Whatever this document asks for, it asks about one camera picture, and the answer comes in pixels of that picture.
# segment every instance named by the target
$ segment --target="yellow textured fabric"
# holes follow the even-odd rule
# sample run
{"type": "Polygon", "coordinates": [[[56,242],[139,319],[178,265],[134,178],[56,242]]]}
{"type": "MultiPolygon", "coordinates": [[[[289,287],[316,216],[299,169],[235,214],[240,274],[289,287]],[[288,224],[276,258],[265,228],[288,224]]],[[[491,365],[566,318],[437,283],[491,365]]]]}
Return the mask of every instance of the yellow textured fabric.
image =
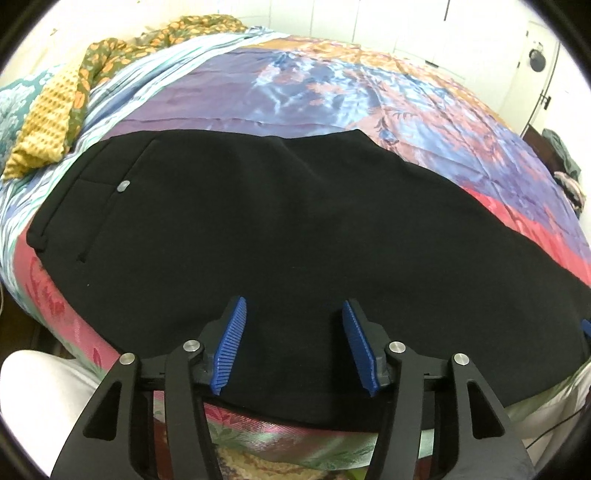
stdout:
{"type": "Polygon", "coordinates": [[[64,66],[31,104],[6,162],[2,178],[19,179],[34,168],[59,162],[67,153],[64,137],[78,87],[80,61],[64,66]]]}

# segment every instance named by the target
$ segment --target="triangular cutout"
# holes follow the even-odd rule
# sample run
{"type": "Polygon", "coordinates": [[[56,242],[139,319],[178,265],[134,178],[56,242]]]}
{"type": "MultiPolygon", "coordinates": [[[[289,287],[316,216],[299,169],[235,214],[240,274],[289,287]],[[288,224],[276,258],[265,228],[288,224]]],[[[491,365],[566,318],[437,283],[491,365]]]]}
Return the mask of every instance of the triangular cutout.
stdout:
{"type": "Polygon", "coordinates": [[[84,428],[84,436],[92,439],[113,441],[117,436],[117,417],[119,415],[119,399],[121,382],[111,385],[103,401],[94,412],[84,428]]]}
{"type": "Polygon", "coordinates": [[[477,383],[468,383],[468,398],[474,438],[480,440],[502,437],[505,434],[505,429],[477,383]]]}

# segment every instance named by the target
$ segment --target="ribbed blue pad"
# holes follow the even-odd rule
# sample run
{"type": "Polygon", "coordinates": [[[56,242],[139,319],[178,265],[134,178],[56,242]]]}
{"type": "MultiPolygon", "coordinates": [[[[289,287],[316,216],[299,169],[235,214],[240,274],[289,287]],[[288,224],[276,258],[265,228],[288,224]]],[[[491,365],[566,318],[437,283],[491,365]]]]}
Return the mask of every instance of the ribbed blue pad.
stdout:
{"type": "Polygon", "coordinates": [[[589,322],[588,320],[583,320],[581,322],[581,328],[585,332],[585,335],[591,338],[591,322],[589,322]]]}
{"type": "Polygon", "coordinates": [[[242,332],[246,325],[246,300],[240,297],[213,358],[212,392],[219,395],[230,379],[242,332]]]}
{"type": "Polygon", "coordinates": [[[379,390],[375,357],[348,301],[343,305],[343,327],[345,328],[351,353],[353,353],[361,384],[373,397],[379,390]]]}

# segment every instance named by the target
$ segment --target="blue and white striped fabric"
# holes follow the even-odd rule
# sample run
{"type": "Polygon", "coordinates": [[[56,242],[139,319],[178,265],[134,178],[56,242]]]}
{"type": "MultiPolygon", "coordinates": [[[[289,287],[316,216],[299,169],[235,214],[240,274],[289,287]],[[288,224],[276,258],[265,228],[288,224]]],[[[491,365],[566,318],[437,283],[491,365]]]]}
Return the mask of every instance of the blue and white striped fabric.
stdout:
{"type": "Polygon", "coordinates": [[[87,117],[73,152],[58,164],[0,186],[0,277],[25,311],[38,317],[31,311],[25,296],[20,294],[14,276],[14,248],[18,235],[78,157],[104,137],[117,122],[206,60],[236,48],[286,36],[262,27],[250,28],[242,34],[206,35],[133,62],[112,80],[93,90],[87,117]]]}

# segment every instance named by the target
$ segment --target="pile of clothes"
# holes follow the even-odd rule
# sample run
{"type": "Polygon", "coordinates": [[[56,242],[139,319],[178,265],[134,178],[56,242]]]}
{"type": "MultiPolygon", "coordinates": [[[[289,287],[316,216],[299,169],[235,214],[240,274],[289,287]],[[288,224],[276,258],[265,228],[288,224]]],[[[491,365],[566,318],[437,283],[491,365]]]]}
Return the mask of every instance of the pile of clothes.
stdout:
{"type": "Polygon", "coordinates": [[[581,169],[573,160],[573,157],[570,156],[566,145],[555,131],[544,128],[544,130],[542,130],[542,137],[550,142],[558,156],[563,161],[564,171],[555,171],[553,173],[554,180],[563,189],[577,218],[579,218],[583,213],[587,198],[579,184],[581,169]]]}

